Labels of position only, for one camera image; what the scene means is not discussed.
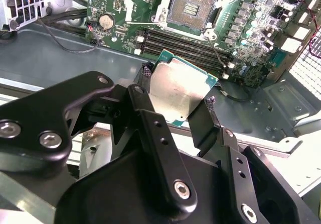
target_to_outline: black plastic part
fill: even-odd
[[[11,139],[0,138],[0,170],[46,175],[61,170],[71,151],[70,135],[82,107],[108,95],[113,86],[110,78],[92,71],[2,105],[1,121],[16,122],[21,133]],[[40,135],[47,131],[61,137],[59,147],[48,149],[40,144]]]
[[[270,223],[321,223],[263,152],[248,146],[243,154],[250,164],[260,211]]]
[[[223,223],[220,170],[206,161],[182,153],[180,156],[199,200],[185,220],[176,222],[163,214],[162,185],[150,173],[148,156],[135,150],[76,182],[61,199],[55,223]]]

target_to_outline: black mounting arm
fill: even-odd
[[[44,223],[319,223],[204,101],[188,118],[202,158],[176,148],[143,87],[99,72],[5,104],[0,116],[0,193]],[[117,158],[67,181],[72,137],[97,122],[112,125]]]

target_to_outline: electronic component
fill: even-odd
[[[238,11],[237,11],[237,14],[238,14],[239,16],[241,16],[241,17],[247,17],[247,16],[249,16],[248,11],[245,11],[245,10],[238,10]]]
[[[270,42],[264,42],[264,46],[269,50],[269,51],[271,51],[271,50],[273,50],[273,45],[270,43]]]
[[[233,30],[233,31],[238,32],[238,31],[240,31],[242,28],[241,28],[240,26],[238,26],[238,25],[231,24],[231,25],[230,25],[230,29]]]
[[[301,27],[293,22],[290,22],[285,30],[290,36],[300,40],[304,40],[310,32],[310,29]]]
[[[253,9],[254,5],[250,4],[250,3],[242,2],[241,3],[241,8],[243,8],[243,9]]]
[[[239,18],[239,17],[235,17],[235,18],[234,18],[234,22],[235,22],[236,24],[239,24],[239,25],[244,25],[244,24],[246,23],[246,20],[245,20],[245,19],[241,19],[241,18]]]
[[[230,38],[225,38],[224,42],[227,44],[227,45],[234,45],[235,41],[230,39]]]
[[[239,34],[236,32],[228,31],[227,36],[230,38],[237,38],[239,36]]]
[[[271,32],[270,30],[264,30],[264,31],[263,31],[263,34],[264,34],[267,38],[269,38],[269,37],[272,36],[272,32]]]
[[[173,0],[167,22],[202,30],[215,2],[216,0]]]
[[[274,39],[274,44],[279,47],[281,50],[295,53],[302,45],[302,43],[294,38],[288,37],[283,33],[278,33]]]
[[[267,0],[266,3],[265,3],[267,6],[271,6],[273,4],[273,1],[272,0]]]
[[[99,18],[99,24],[104,30],[109,30],[114,26],[115,21],[112,15],[105,14]]]

